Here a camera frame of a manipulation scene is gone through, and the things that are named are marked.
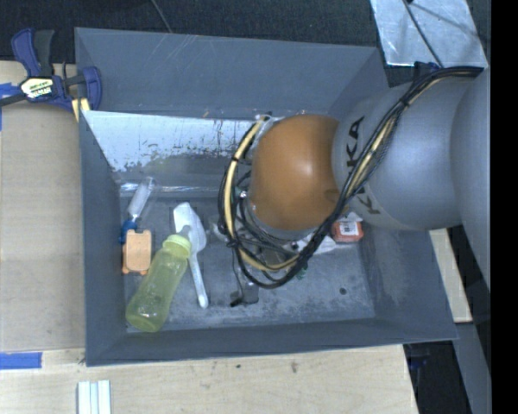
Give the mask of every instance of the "bin floor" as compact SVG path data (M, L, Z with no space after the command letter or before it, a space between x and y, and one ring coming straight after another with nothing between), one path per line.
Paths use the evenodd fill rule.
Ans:
M122 220L129 200L130 197L122 198ZM150 198L142 213L139 229L152 231L154 252L174 232L173 208L182 201L184 199L158 198L156 195ZM199 307L192 274L188 269L162 330L314 323L374 316L374 305L358 246L361 242L338 245L330 253L314 255L303 279L294 278L275 290L261 289L256 304L230 307L231 294L238 290L232 252L208 229L209 217L218 214L216 198L189 202L208 230L207 246L199 253L198 259L210 305L207 309ZM140 274L125 276L126 302L141 281ZM128 325L127 331L134 332L136 329Z

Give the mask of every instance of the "wooden table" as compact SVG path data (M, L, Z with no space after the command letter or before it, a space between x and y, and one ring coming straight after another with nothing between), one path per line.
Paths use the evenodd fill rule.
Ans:
M0 83L23 78L21 65L0 61ZM38 109L19 104L9 114ZM5 124L0 185L1 140L7 133ZM8 223L0 219L1 225ZM446 232L432 232L432 238L453 316L468 322L471 315ZM74 413L81 380L109 380L115 414L418 412L401 345L113 367L86 367L84 356L83 348L52 349L44 351L42 369L2 371L0 413Z

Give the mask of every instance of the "yellow-green bottle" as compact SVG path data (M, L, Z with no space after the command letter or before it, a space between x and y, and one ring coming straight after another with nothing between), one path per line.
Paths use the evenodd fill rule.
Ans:
M188 267L192 244L182 235L170 235L162 244L135 295L129 301L125 317L134 327L156 332L169 314L180 279Z

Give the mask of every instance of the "small label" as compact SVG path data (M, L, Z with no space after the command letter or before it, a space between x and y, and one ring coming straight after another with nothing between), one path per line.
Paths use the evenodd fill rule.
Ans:
M54 94L54 81L51 78L29 78L21 85L21 90L32 100L49 97Z
M359 236L359 229L355 222L342 222L339 224L339 232L342 236Z

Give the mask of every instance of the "gray bin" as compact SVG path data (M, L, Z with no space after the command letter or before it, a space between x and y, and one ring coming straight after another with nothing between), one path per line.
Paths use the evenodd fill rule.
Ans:
M304 279L234 308L231 250L212 236L199 254L210 307L199 308L186 272L160 332L128 326L142 279L121 273L117 238L141 179L158 181L140 222L156 250L176 204L190 202L206 227L217 214L224 168L254 115L340 119L387 82L372 47L78 28L76 51L104 83L100 111L79 123L89 366L456 338L429 234L368 226L359 243L315 255Z

